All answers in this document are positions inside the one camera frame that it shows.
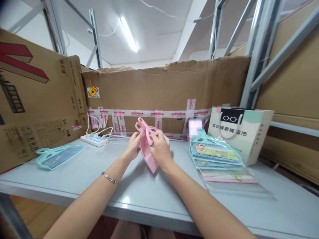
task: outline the floor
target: floor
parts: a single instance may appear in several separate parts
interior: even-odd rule
[[[10,198],[34,239],[42,239],[66,209],[61,206],[17,196],[10,196]],[[88,239],[109,239],[117,222],[118,220],[115,218],[101,216]],[[1,232],[4,234],[0,238],[16,238],[1,215],[0,227]],[[176,239],[200,239],[200,237],[176,232],[175,236]]]

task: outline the paper shopping bag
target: paper shopping bag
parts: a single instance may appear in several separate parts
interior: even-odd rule
[[[243,158],[255,164],[274,111],[212,108],[208,135],[223,138]]]

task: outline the wrist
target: wrist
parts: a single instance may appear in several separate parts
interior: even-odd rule
[[[164,171],[165,174],[171,173],[174,166],[177,165],[173,159],[165,160],[160,164],[161,169]]]
[[[122,155],[120,157],[118,157],[118,159],[120,159],[128,164],[133,160],[132,154],[126,150],[122,153]]]

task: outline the pink dustpan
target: pink dustpan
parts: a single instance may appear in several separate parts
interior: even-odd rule
[[[138,118],[138,122],[136,122],[135,128],[139,132],[143,132],[143,136],[140,142],[141,153],[147,166],[154,174],[156,169],[158,168],[158,165],[151,154],[151,146],[153,145],[153,140],[150,137],[150,135],[156,133],[157,131],[159,131],[159,129],[152,126],[148,126],[141,117]]]

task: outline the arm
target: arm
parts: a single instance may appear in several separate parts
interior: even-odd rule
[[[120,181],[130,162],[140,149],[142,133],[134,133],[125,152],[105,171],[112,179]],[[87,238],[105,210],[117,184],[99,176],[60,216],[44,239]]]
[[[227,208],[195,182],[172,159],[159,131],[152,135],[151,153],[185,203],[204,238],[256,238]]]

